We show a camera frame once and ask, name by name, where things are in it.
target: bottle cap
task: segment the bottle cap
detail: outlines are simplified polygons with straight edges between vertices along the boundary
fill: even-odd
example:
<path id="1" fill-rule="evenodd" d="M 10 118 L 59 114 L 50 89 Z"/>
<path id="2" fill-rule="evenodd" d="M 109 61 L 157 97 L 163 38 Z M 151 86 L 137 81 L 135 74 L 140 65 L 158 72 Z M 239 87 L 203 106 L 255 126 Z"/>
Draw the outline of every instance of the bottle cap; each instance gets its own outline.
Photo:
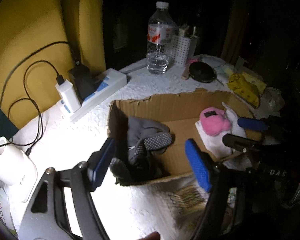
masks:
<path id="1" fill-rule="evenodd" d="M 168 2 L 157 2 L 157 8 L 168 9 L 169 8 L 169 3 Z"/>

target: cardboard box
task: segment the cardboard box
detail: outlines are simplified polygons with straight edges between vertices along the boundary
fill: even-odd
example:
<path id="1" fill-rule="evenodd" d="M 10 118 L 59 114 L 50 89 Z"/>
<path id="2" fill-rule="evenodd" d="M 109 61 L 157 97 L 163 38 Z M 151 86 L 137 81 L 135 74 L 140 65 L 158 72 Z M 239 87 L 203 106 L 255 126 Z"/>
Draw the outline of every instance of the cardboard box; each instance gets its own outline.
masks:
<path id="1" fill-rule="evenodd" d="M 155 156 L 171 175 L 161 179 L 139 182 L 137 185 L 167 182 L 191 175 L 192 170 L 184 151 L 185 141 L 189 138 L 193 138 L 202 151 L 209 153 L 214 161 L 218 161 L 205 148 L 194 123 L 199 120 L 201 111 L 207 107 L 224 109 L 221 102 L 229 105 L 239 117 L 253 118 L 252 113 L 243 102 L 232 93 L 224 91 L 208 92 L 205 89 L 197 89 L 191 93 L 153 95 L 143 100 L 113 101 L 108 120 L 109 137 L 126 140 L 128 116 L 130 115 L 162 122 L 175 135 L 173 145 L 168 147 L 164 154 Z M 250 139 L 261 139 L 259 132 L 246 130 L 246 133 Z"/>

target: water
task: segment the water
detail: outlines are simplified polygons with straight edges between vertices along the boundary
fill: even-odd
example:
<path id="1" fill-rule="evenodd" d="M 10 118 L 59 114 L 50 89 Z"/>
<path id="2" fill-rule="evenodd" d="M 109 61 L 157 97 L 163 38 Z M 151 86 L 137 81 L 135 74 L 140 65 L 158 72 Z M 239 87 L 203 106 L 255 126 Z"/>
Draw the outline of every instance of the water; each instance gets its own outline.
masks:
<path id="1" fill-rule="evenodd" d="M 147 54 L 148 71 L 151 74 L 160 75 L 166 72 L 169 64 L 169 56 L 162 52 L 153 52 Z"/>

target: bottle label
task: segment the bottle label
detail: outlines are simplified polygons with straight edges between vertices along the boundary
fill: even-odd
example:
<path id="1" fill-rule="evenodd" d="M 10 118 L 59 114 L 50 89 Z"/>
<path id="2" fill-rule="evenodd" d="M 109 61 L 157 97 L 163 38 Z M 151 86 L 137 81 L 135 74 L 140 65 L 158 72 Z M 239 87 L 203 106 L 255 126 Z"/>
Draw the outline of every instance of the bottle label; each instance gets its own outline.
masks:
<path id="1" fill-rule="evenodd" d="M 173 27 L 166 24 L 149 24 L 147 39 L 149 42 L 164 45 L 169 44 L 172 38 Z"/>

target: black round object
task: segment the black round object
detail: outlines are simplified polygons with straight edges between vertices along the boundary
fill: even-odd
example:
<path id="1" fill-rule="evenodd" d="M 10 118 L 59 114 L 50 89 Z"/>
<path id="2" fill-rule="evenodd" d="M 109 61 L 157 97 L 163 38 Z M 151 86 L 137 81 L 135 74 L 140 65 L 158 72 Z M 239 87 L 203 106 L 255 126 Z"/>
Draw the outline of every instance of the black round object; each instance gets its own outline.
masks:
<path id="1" fill-rule="evenodd" d="M 194 80 L 197 80 L 201 83 L 210 83 L 217 77 L 213 71 L 213 68 L 210 67 L 207 63 L 201 61 L 190 64 L 189 75 Z"/>

